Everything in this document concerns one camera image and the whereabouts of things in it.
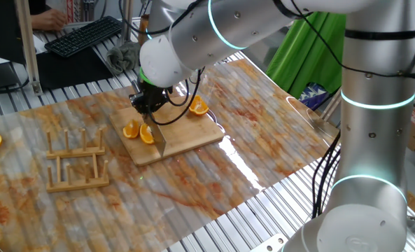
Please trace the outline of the bare person hand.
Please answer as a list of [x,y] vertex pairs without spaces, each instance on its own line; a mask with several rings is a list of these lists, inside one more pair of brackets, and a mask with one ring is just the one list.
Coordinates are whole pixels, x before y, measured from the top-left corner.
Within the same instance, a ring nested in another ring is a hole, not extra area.
[[56,9],[50,9],[41,14],[31,16],[31,25],[35,30],[60,31],[66,24],[66,15]]

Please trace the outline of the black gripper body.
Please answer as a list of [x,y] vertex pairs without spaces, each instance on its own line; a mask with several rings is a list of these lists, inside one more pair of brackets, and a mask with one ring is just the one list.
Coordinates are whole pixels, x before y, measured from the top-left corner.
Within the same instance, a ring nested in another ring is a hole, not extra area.
[[139,91],[136,94],[131,94],[129,99],[132,106],[137,109],[148,109],[149,105],[164,106],[169,98],[166,95],[167,88],[156,87],[144,80],[138,83]]

